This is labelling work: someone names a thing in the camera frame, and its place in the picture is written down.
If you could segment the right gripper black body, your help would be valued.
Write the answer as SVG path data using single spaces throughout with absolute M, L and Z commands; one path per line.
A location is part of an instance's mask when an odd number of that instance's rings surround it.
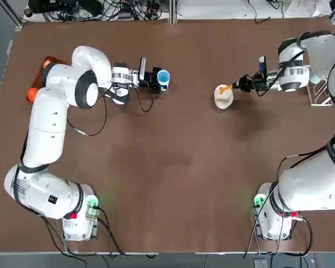
M 252 88 L 253 89 L 267 89 L 267 71 L 258 71 L 252 77 Z

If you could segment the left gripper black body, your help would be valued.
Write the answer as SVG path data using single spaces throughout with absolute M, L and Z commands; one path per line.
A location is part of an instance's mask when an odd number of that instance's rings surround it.
M 144 81 L 149 90 L 157 90 L 157 72 L 146 71 L 144 75 Z

